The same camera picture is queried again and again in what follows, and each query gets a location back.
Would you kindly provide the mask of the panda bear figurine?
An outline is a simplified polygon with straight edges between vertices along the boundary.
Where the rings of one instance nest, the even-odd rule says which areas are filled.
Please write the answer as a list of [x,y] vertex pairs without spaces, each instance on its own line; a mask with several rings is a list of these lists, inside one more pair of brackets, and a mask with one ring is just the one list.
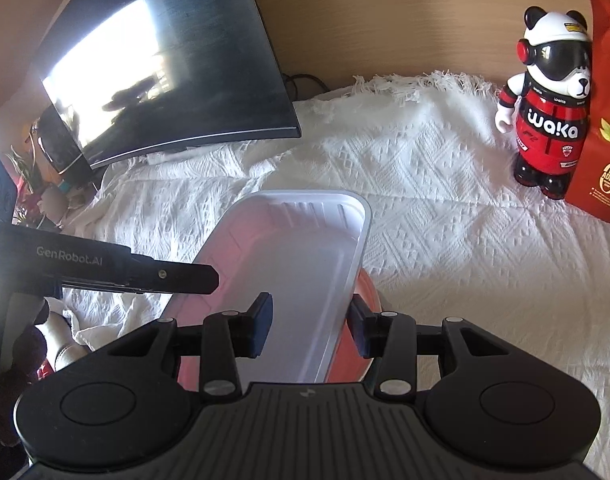
[[592,40],[583,14],[529,6],[517,42],[522,73],[498,96],[495,126],[513,132],[514,180],[562,200],[590,128]]

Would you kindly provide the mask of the black curved monitor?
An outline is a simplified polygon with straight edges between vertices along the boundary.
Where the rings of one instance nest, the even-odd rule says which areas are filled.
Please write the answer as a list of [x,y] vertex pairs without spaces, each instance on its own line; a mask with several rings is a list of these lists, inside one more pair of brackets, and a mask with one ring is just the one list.
[[92,167],[301,133],[255,0],[70,0],[34,65]]

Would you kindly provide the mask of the red quail eggs bag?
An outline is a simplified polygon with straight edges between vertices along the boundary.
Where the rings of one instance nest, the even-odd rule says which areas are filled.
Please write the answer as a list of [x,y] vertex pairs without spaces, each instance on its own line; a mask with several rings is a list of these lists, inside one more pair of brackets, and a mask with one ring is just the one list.
[[566,201],[610,223],[610,0],[590,0],[593,12],[590,130]]

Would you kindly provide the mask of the red and white tray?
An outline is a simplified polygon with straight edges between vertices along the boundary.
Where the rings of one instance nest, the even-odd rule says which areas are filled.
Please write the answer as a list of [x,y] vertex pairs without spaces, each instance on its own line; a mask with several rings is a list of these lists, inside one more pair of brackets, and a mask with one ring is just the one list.
[[345,191],[265,191],[232,205],[199,251],[219,286],[209,296],[175,295],[163,312],[178,325],[244,311],[262,292],[273,322],[262,354],[238,363],[250,382],[358,382],[369,361],[345,324],[354,295],[380,311],[361,268],[371,222],[363,197]]

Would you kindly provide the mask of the white textured tablecloth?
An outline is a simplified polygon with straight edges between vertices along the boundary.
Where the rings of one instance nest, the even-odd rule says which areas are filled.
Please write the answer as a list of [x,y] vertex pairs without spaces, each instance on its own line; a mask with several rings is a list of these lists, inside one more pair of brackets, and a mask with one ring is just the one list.
[[112,165],[65,232],[189,261],[247,194],[359,194],[372,211],[363,265],[387,303],[424,324],[468,318],[582,380],[602,411],[586,462],[610,479],[610,224],[512,180],[494,86],[385,76],[295,110],[297,139]]

